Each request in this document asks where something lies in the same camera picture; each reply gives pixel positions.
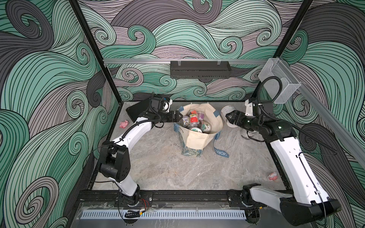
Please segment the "red label seed jar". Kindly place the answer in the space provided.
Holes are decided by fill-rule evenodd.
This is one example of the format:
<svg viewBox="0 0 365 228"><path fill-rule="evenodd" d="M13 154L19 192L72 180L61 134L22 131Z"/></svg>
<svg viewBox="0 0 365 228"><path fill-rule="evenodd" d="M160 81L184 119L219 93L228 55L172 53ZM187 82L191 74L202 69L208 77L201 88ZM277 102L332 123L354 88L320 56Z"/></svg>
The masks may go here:
<svg viewBox="0 0 365 228"><path fill-rule="evenodd" d="M189 113L190 125L198 125L199 124L199 116L196 110L193 110Z"/></svg>

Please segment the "beige canvas tote bag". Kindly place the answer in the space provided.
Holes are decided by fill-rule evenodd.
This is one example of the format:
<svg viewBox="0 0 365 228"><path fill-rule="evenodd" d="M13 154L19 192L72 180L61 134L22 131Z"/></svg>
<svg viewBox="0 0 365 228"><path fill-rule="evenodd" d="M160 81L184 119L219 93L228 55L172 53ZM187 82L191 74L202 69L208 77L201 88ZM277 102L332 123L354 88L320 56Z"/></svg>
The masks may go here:
<svg viewBox="0 0 365 228"><path fill-rule="evenodd" d="M184 116L188 116L193 110L204 113L203 120L209 126L208 133L191 130L190 128L183 127L180 123L174 124L174 131L179 136L182 145L182 155L199 157L212 140L219 138L224 123L220 112L209 103L188 104L178 108L178 111Z"/></svg>

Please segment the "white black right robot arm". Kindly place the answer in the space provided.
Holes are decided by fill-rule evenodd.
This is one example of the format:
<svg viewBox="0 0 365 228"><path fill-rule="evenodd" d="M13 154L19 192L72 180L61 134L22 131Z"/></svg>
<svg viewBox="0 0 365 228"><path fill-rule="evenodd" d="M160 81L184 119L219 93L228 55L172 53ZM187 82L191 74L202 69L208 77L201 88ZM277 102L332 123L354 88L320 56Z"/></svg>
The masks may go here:
<svg viewBox="0 0 365 228"><path fill-rule="evenodd" d="M302 225L341 211L339 200L332 199L321 186L302 152L297 134L290 123L265 115L247 116L234 110L226 115L230 124L261 134L280 160L292 187L292 194L252 186L253 201L281 212L293 226Z"/></svg>

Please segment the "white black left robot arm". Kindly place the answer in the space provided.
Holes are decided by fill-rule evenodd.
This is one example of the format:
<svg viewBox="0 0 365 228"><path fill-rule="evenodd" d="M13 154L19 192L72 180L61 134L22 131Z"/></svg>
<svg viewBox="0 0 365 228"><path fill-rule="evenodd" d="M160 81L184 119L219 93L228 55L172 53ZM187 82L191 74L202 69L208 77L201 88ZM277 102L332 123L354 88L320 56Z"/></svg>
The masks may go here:
<svg viewBox="0 0 365 228"><path fill-rule="evenodd" d="M129 174L130 152L137 142L158 123L176 123L182 119L179 111L143 112L119 138L102 144L97 171L114 182L127 197L138 197L139 186Z"/></svg>

